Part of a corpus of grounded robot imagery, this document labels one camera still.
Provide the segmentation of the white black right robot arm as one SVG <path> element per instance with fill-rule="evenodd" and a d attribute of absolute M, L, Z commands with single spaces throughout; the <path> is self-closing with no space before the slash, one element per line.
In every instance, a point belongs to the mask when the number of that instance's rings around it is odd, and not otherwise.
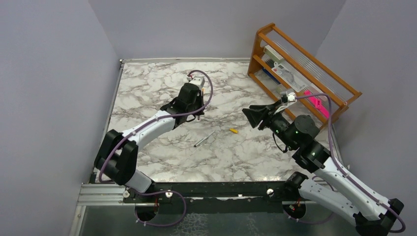
<path fill-rule="evenodd" d="M 333 160 L 330 150 L 315 140 L 320 129 L 309 115 L 297 116 L 288 122 L 279 110 L 281 102 L 270 105 L 251 105 L 242 111 L 253 128 L 268 128 L 288 150 L 293 150 L 296 163 L 336 188 L 333 192 L 294 172 L 284 183 L 284 195 L 290 200 L 298 197 L 315 201 L 343 217 L 355 226 L 361 236 L 386 236 L 392 231 L 403 209 L 398 199 L 388 199 L 367 187 L 363 182 Z"/>

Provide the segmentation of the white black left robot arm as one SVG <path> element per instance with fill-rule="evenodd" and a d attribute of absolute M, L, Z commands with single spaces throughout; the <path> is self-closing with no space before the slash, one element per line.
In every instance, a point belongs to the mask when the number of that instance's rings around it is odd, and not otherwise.
<path fill-rule="evenodd" d="M 118 185 L 136 190 L 136 196 L 143 202 L 153 199 L 153 180 L 136 169 L 138 152 L 160 135 L 170 132 L 188 121 L 188 116 L 204 114 L 202 87 L 185 83 L 177 97 L 143 123 L 117 132 L 106 133 L 94 166 Z"/>

